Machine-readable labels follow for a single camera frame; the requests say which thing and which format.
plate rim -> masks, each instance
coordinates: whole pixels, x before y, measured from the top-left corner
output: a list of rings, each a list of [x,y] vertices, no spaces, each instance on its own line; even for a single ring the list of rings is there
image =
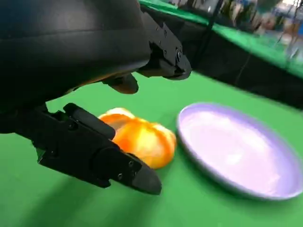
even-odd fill
[[[239,183],[236,183],[236,182],[230,180],[228,177],[224,176],[223,174],[219,173],[219,171],[215,170],[211,165],[208,165],[203,159],[197,158],[197,156],[195,155],[196,152],[194,151],[194,149],[191,148],[191,146],[189,146],[188,142],[185,139],[184,133],[181,130],[181,126],[180,126],[181,121],[182,121],[182,119],[181,119],[182,114],[187,109],[193,108],[194,106],[205,106],[205,107],[208,106],[208,107],[215,107],[216,109],[222,109],[225,112],[229,112],[232,115],[239,116],[242,120],[245,120],[245,122],[247,122],[247,123],[252,123],[252,124],[256,125],[256,128],[258,129],[258,131],[261,131],[262,134],[264,134],[265,136],[270,134],[271,137],[274,137],[274,139],[278,142],[278,146],[281,145],[282,147],[284,147],[285,150],[287,150],[288,155],[291,156],[292,161],[295,162],[296,165],[294,168],[297,169],[298,173],[300,174],[301,187],[298,188],[298,190],[295,190],[295,192],[289,193],[284,196],[270,196],[268,194],[249,189],[245,186],[242,186]],[[234,188],[242,193],[248,194],[250,196],[257,197],[257,198],[263,198],[263,199],[267,199],[267,200],[271,200],[271,201],[288,200],[288,199],[297,197],[298,195],[303,193],[303,165],[302,165],[300,157],[295,152],[295,150],[281,136],[278,135],[278,133],[274,132],[270,128],[266,128],[264,123],[262,124],[262,122],[260,120],[254,118],[252,116],[242,113],[241,111],[234,109],[230,106],[220,105],[220,104],[213,103],[213,102],[196,102],[196,103],[187,105],[179,112],[178,117],[177,117],[177,131],[178,131],[178,135],[179,135],[179,138],[181,139],[182,144],[185,145],[184,148],[187,151],[187,153],[189,153],[189,155],[191,157],[195,158],[194,161],[197,162],[198,164],[200,164],[201,168],[205,169],[207,172],[209,172],[211,175],[213,175],[213,177],[215,177],[216,181],[220,181],[224,184],[227,184],[227,185],[231,186],[232,188]]]

black robotic arm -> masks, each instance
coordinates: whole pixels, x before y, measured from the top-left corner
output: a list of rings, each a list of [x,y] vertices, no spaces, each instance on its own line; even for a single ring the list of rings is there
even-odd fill
[[[0,133],[30,139],[38,162],[99,187],[109,180],[159,194],[156,173],[111,140],[115,130],[75,104],[46,102],[103,82],[132,94],[144,76],[186,79],[191,67],[165,24],[136,0],[0,2]]]

orange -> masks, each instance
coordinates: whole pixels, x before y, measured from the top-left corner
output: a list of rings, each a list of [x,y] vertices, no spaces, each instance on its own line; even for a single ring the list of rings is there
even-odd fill
[[[123,108],[109,110],[99,119],[116,130],[114,143],[149,167],[161,168],[173,159],[176,136],[162,125],[137,118]]]

purple plate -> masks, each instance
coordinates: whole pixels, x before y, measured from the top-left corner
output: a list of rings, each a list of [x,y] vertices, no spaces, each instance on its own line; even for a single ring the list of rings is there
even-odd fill
[[[185,107],[178,133],[215,179],[254,197],[286,200],[303,191],[299,158],[281,138],[239,111],[211,103]]]

green tablecloth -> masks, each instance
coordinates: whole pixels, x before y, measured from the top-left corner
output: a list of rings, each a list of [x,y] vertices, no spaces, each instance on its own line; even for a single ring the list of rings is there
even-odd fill
[[[201,24],[208,23],[208,20],[205,18],[179,10],[176,6],[165,3],[161,0],[140,0],[140,2],[160,12]],[[214,25],[213,30],[246,51],[303,78],[303,63],[299,63],[296,60],[288,61],[285,52],[281,51],[280,45],[278,44],[277,46],[274,46],[272,43],[270,44],[266,37],[247,34],[218,24]]]
[[[136,77],[136,95],[92,84],[48,105],[55,111],[74,102],[95,115],[122,106],[176,131],[183,107],[216,102],[264,121],[303,157],[299,112],[196,73],[184,81]],[[117,183],[103,190],[39,166],[31,142],[14,134],[0,135],[0,147],[1,227],[298,227],[303,222],[303,197],[280,203],[237,198],[202,177],[181,146],[173,162],[158,171],[163,183],[158,197]]]

